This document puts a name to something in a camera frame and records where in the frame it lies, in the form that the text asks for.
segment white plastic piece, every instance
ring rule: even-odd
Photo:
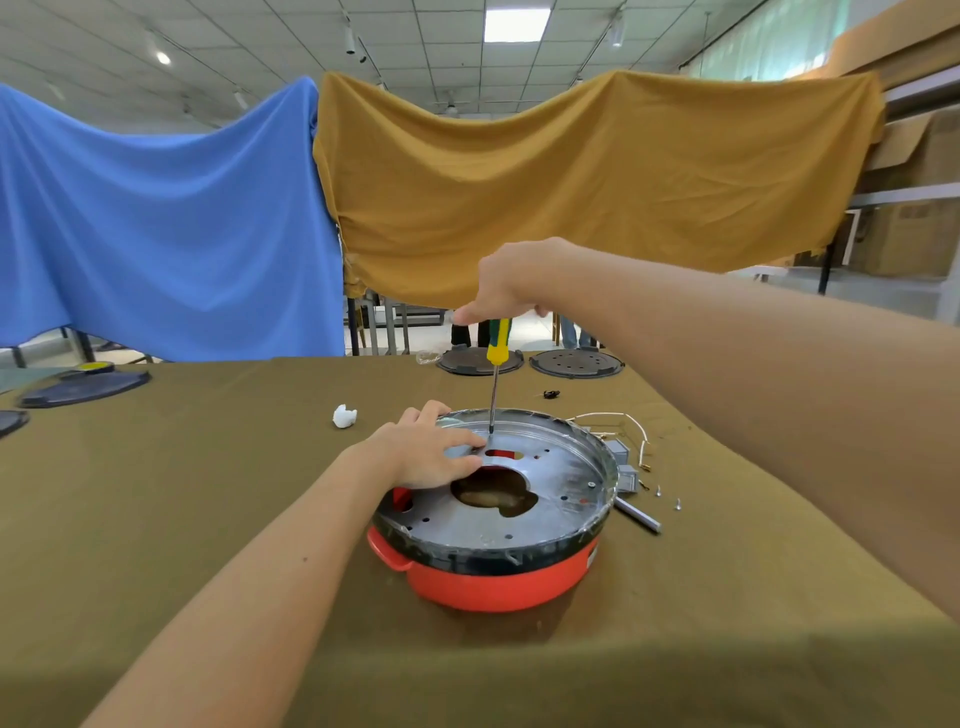
[[[333,423],[340,427],[340,429],[349,427],[356,421],[357,411],[355,409],[347,409],[345,404],[341,404],[333,410]]]

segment pot handle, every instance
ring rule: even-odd
[[[373,553],[380,557],[380,561],[394,571],[409,571],[414,565],[411,559],[397,553],[396,549],[390,546],[373,526],[367,529],[367,543],[370,544]]]

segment screwdriver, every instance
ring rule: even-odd
[[[500,365],[510,357],[507,340],[510,338],[510,319],[490,321],[490,344],[487,346],[487,361],[493,364],[493,395],[490,398],[490,434],[493,435],[493,413],[496,412],[496,378],[500,374]]]

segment gray plastic part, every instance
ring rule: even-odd
[[[636,493],[639,487],[639,473],[632,465],[617,465],[619,476],[616,480],[617,493]]]
[[[627,446],[621,443],[619,440],[607,440],[604,443],[607,446],[607,449],[613,453],[613,459],[616,461],[617,465],[626,465],[627,459],[630,457],[630,451],[627,449]]]

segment ceiling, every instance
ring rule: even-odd
[[[241,113],[237,88],[252,106],[325,71],[382,81],[432,111],[452,97],[463,114],[510,114],[578,72],[674,72],[705,25],[715,37],[758,2],[627,0],[614,49],[602,39],[622,0],[0,0],[0,82],[113,129],[218,126]],[[484,43],[484,9],[501,7],[552,8],[542,40]]]

